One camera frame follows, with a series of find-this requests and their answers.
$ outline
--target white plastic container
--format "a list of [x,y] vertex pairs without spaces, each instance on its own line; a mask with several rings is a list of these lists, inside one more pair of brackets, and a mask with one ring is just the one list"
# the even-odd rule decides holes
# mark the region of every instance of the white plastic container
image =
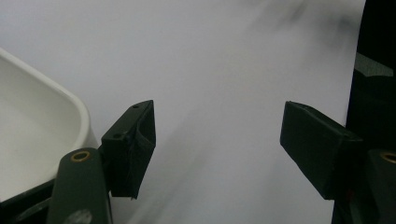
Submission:
[[0,49],[0,202],[55,177],[81,147],[97,147],[85,105]]

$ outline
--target white surface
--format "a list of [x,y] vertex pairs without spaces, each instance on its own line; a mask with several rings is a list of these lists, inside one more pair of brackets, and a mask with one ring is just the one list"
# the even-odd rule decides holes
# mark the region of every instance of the white surface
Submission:
[[115,223],[330,223],[279,145],[285,101],[345,122],[363,0],[1,1],[0,46],[102,136],[155,101],[157,148]]
[[73,94],[0,49],[0,202],[52,179],[60,158],[95,142]]

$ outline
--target white tabletop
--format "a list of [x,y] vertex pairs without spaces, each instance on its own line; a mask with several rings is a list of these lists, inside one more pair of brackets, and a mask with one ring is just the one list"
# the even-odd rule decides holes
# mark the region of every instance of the white tabletop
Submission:
[[79,96],[101,137],[153,99],[157,147],[114,223],[323,223],[279,144],[285,101],[345,123],[364,0],[0,2],[0,46]]

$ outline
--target dark green plastic part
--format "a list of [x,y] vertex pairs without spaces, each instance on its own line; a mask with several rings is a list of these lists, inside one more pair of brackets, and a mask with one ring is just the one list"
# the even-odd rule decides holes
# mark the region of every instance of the dark green plastic part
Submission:
[[324,199],[345,197],[361,143],[316,109],[286,102],[280,144]]
[[97,149],[82,148],[61,159],[47,223],[111,223],[108,191]]
[[137,198],[155,143],[153,101],[131,106],[105,133],[99,150],[113,197]]
[[378,223],[396,223],[396,152],[370,150],[365,168],[379,212]]

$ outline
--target brass screw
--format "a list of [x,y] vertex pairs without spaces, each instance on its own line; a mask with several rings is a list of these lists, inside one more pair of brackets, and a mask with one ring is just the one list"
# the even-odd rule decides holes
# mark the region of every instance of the brass screw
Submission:
[[80,151],[73,154],[70,158],[73,162],[82,162],[87,160],[90,157],[91,153],[89,151]]
[[385,161],[396,164],[396,154],[391,153],[391,152],[381,152],[380,155],[381,155],[382,159],[384,159]]

